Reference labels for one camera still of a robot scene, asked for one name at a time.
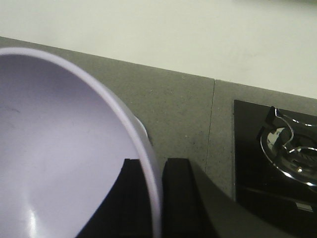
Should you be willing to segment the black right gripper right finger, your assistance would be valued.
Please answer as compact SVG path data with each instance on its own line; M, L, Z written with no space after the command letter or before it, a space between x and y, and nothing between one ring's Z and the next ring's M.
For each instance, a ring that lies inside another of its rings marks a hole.
M163 174L164 238L289 238L234 202L195 162L167 159Z

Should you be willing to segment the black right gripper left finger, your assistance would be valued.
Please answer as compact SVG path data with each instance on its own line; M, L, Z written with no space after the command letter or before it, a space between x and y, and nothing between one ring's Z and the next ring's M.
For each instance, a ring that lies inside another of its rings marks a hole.
M125 159L110 192L78 238L151 238L148 189L137 159Z

